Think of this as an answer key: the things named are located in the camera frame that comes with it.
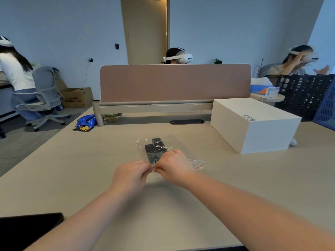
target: office chair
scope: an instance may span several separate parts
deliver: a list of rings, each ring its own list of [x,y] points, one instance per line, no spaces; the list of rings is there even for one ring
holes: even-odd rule
[[[281,65],[281,63],[272,63],[272,64],[267,64],[263,67],[261,67],[259,69],[259,72],[258,72],[258,76],[257,78],[262,78],[263,76],[265,75],[269,75],[269,69],[272,67],[272,66],[277,66],[277,65]]]
[[[55,75],[52,67],[37,68],[32,72],[32,77],[34,78],[36,85],[36,92],[33,92],[33,94],[36,94],[36,97],[40,101],[37,103],[30,103],[30,104],[24,103],[19,97],[16,97],[15,95],[27,94],[27,93],[14,92],[13,97],[15,97],[15,99],[21,103],[21,105],[16,106],[18,109],[40,112],[40,111],[51,110],[53,107],[56,107],[61,104],[61,96],[55,92],[57,88],[55,86]],[[65,125],[65,122],[63,122],[62,120],[57,120],[56,118],[66,116],[70,118],[69,114],[64,115],[49,114],[43,116],[42,118],[39,118],[38,120],[28,121],[26,122],[26,124],[27,126],[36,124],[36,126],[34,127],[34,131],[39,131],[39,127],[42,126],[44,123],[46,123],[47,120],[52,120],[55,122],[59,122],[62,125]]]

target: hand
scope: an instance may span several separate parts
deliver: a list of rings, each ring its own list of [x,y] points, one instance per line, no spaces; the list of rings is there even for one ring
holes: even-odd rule
[[[304,61],[302,61],[302,59],[308,54],[309,52],[308,51],[303,51],[303,52],[300,52],[293,60],[293,63],[295,65],[298,65],[300,63],[303,63]]]
[[[166,181],[185,187],[187,179],[195,173],[191,163],[180,150],[165,152],[155,164],[154,171]]]
[[[149,173],[153,171],[151,164],[144,160],[119,165],[114,172],[110,190],[129,198],[140,192]]]
[[[318,74],[318,75],[327,75],[328,74],[328,71],[329,71],[329,65],[327,65],[326,67],[324,67],[323,69],[321,70],[316,70],[316,69],[313,69],[313,71]]]

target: desk leg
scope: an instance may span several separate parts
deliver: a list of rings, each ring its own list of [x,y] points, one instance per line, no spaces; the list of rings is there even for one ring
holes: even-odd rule
[[[99,102],[93,102],[92,105],[93,105],[93,112],[95,114],[95,119],[98,124],[98,127],[103,127],[104,123],[103,123],[103,116],[100,113],[100,104]]]
[[[0,126],[0,137],[1,138],[6,138],[6,134],[5,134],[5,132],[3,132],[1,126]]]

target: tissue box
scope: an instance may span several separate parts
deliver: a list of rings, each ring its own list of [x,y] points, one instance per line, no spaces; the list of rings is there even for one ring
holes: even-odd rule
[[[301,118],[252,98],[216,99],[211,125],[240,154],[286,150]]]
[[[278,95],[279,87],[267,85],[251,85],[250,94],[262,98],[273,98]]]

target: black cable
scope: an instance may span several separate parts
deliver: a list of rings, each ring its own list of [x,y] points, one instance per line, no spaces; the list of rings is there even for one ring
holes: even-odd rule
[[[88,78],[88,75],[87,75],[87,68],[88,68],[89,65],[90,65],[90,62],[88,62],[87,67],[86,67],[86,70],[85,70],[85,73],[86,73],[86,79],[85,79],[85,81],[82,83],[82,87],[84,87],[84,84],[85,84],[85,82],[86,82],[86,80],[87,80],[87,78]]]

